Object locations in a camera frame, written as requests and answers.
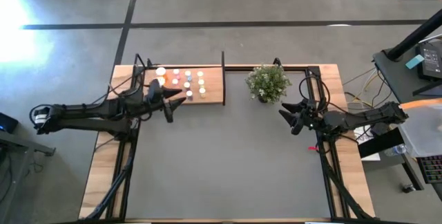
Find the blue sticky note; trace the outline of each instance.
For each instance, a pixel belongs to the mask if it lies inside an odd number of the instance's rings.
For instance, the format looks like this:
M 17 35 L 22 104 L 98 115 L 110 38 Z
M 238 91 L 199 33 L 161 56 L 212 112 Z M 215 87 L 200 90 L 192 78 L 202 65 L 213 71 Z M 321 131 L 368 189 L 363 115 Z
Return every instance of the blue sticky note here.
M 424 60 L 422 55 L 417 55 L 407 62 L 406 66 L 408 69 L 414 68 L 417 64 L 420 64 Z

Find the gray table surface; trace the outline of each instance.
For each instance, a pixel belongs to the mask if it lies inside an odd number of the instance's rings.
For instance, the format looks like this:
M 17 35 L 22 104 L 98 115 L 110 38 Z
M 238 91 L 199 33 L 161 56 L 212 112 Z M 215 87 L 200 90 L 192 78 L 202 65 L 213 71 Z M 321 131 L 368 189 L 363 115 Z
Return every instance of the gray table surface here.
M 329 217 L 313 131 L 290 134 L 280 104 L 249 100 L 247 73 L 227 73 L 226 106 L 181 106 L 142 123 L 128 196 L 130 218 Z M 299 102 L 303 73 L 288 74 Z

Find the concrete floor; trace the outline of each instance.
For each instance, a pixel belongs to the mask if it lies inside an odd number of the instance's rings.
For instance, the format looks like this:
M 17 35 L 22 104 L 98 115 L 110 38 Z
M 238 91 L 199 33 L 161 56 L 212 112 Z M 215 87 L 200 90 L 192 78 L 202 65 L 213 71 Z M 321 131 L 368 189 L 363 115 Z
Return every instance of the concrete floor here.
M 92 102 L 106 90 L 121 35 L 114 30 L 16 30 L 19 24 L 123 23 L 129 0 L 0 0 L 0 112 L 18 119 L 18 135 L 57 148 L 40 174 L 31 173 L 11 223 L 56 223 L 77 218 L 96 133 L 60 131 L 36 136 L 28 120 L 41 103 Z M 399 0 L 137 0 L 133 23 L 185 21 L 312 21 L 425 19 L 440 1 Z M 135 53 L 163 64 L 270 62 L 338 64 L 343 82 L 373 67 L 372 54 L 397 44 L 417 26 L 305 26 L 131 30 L 122 64 Z M 362 77 L 345 85 L 360 91 Z M 370 100 L 380 83 L 363 93 Z M 379 98 L 384 98 L 384 89 Z M 391 221 L 440 223 L 432 187 L 402 194 L 402 167 L 368 171 L 376 215 Z

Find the potted plant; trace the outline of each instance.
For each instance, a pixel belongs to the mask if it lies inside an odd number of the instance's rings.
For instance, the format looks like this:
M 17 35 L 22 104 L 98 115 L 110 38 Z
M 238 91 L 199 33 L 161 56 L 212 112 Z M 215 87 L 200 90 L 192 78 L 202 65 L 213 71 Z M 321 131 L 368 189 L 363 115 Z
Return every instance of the potted plant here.
M 253 68 L 246 83 L 250 88 L 251 98 L 257 97 L 262 103 L 279 101 L 282 95 L 286 95 L 287 86 L 291 86 L 282 67 L 276 64 Z

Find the flower pot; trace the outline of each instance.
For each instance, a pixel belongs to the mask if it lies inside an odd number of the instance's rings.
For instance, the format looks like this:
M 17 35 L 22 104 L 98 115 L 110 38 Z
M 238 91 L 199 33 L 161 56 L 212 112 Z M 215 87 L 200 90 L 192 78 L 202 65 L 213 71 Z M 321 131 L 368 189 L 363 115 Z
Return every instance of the flower pot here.
M 268 101 L 264 100 L 264 98 L 263 98 L 261 95 L 258 95 L 258 100 L 259 100 L 261 103 L 267 103 L 267 102 L 268 102 Z

